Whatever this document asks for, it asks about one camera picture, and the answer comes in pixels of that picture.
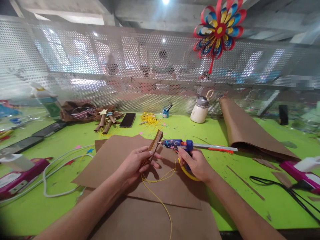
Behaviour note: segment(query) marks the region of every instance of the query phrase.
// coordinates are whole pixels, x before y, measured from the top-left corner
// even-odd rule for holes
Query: paper fan decoration
[[[235,39],[243,33],[239,26],[247,15],[241,9],[243,0],[227,0],[227,6],[221,9],[222,0],[218,0],[217,7],[207,6],[201,13],[201,24],[194,29],[194,36],[202,38],[194,50],[199,51],[199,57],[211,56],[209,74],[212,73],[213,61],[221,57],[222,52],[234,48]]]

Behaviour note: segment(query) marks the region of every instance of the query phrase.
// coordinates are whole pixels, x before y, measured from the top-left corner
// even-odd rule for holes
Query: ceiling
[[[200,23],[202,10],[208,4],[215,6],[217,0],[10,0],[10,3],[18,16],[41,20],[192,33]],[[244,38],[320,45],[320,1],[243,0],[242,8],[247,10],[242,23]]]

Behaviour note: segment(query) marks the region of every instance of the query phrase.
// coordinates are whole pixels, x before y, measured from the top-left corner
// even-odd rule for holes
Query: white cable
[[[72,151],[75,151],[75,150],[79,150],[79,149],[82,149],[82,148],[91,147],[91,146],[93,146],[93,145],[88,145],[88,146],[85,146],[85,147],[81,147],[81,148],[77,148],[77,149],[72,149],[72,150],[69,151],[69,152],[72,152]],[[43,195],[46,196],[46,197],[58,197],[58,196],[66,195],[66,194],[69,194],[69,193],[73,192],[76,188],[75,188],[75,189],[72,189],[72,190],[70,190],[70,191],[64,192],[64,193],[56,194],[56,195],[48,195],[48,194],[47,194],[47,181],[46,181],[46,179],[49,178],[52,174],[54,174],[56,171],[58,171],[60,168],[62,168],[62,167],[65,165],[65,163],[62,164],[58,169],[54,170],[54,171],[53,171],[52,173],[50,173],[49,175],[45,176],[45,172],[46,172],[47,168],[48,168],[49,166],[51,166],[55,161],[59,160],[59,159],[62,158],[64,155],[68,154],[69,152],[64,153],[63,155],[61,155],[60,157],[58,157],[57,159],[55,159],[54,161],[52,161],[52,162],[43,170],[42,179],[39,180],[38,182],[36,182],[34,185],[32,185],[32,187],[26,189],[26,190],[23,191],[22,193],[19,193],[19,194],[15,195],[15,196],[12,197],[12,198],[8,198],[8,199],[5,199],[5,200],[2,200],[2,201],[0,201],[0,203],[4,203],[4,202],[8,202],[8,201],[17,199],[17,198],[19,198],[20,196],[22,196],[22,195],[26,194],[27,192],[31,191],[32,189],[34,189],[36,186],[38,186],[38,185],[39,185],[40,183],[42,183],[42,182],[44,182]],[[82,157],[82,156],[83,156],[83,155],[80,155],[80,156],[78,156],[78,157],[75,157],[75,158],[71,159],[70,161],[72,161],[72,160],[74,160],[74,159],[77,159],[77,158],[79,158],[79,157]],[[90,154],[85,154],[84,156],[89,156],[89,157],[93,158],[93,156],[90,155]]]
[[[71,159],[70,161],[72,161],[72,160],[75,160],[75,159],[77,159],[77,158],[79,158],[79,157],[82,157],[82,156],[89,156],[89,157],[91,157],[91,158],[93,158],[93,156],[91,156],[90,154],[85,154],[85,155],[80,155],[80,156],[78,156],[78,157],[75,157],[75,158],[73,158],[73,159]],[[63,166],[65,165],[65,163],[63,164],[63,165],[61,165],[58,169],[56,169],[54,172],[56,172],[56,171],[58,171],[60,168],[62,168]],[[47,180],[46,180],[46,170],[47,170],[47,168],[49,167],[50,165],[48,165],[44,170],[43,170],[43,173],[42,173],[42,181],[43,181],[43,195],[45,196],[45,197],[48,197],[48,198],[50,198],[50,197],[59,197],[59,196],[63,196],[63,195],[67,195],[67,194],[69,194],[69,193],[72,193],[74,190],[76,190],[79,186],[77,186],[76,188],[74,188],[74,189],[72,189],[72,190],[70,190],[70,191],[67,191],[67,192],[64,192],[64,193],[59,193],[59,194],[54,194],[54,195],[49,195],[49,194],[47,194]]]

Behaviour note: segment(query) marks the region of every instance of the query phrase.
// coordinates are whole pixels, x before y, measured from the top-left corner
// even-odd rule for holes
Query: rolled brown paper
[[[109,121],[102,134],[107,134],[113,122]]]
[[[99,127],[104,127],[105,124],[106,124],[106,115],[103,114],[103,115],[101,116],[101,120],[100,120]]]
[[[116,120],[114,120],[113,116],[109,115],[108,117],[113,123],[116,123]]]
[[[101,128],[100,125],[98,125],[94,131],[98,132],[100,128]]]

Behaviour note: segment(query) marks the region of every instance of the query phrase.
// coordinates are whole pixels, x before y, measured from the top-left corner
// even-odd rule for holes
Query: person's left hand
[[[154,160],[142,165],[144,160],[151,157],[153,154],[153,151],[147,150],[148,146],[134,149],[117,169],[116,172],[124,180],[128,181],[129,184],[132,184],[135,180],[137,180],[137,178],[140,176],[140,173],[146,171],[150,165],[154,166],[155,168],[160,168],[160,165]],[[158,153],[155,153],[154,157],[158,159],[162,158],[162,156]]]

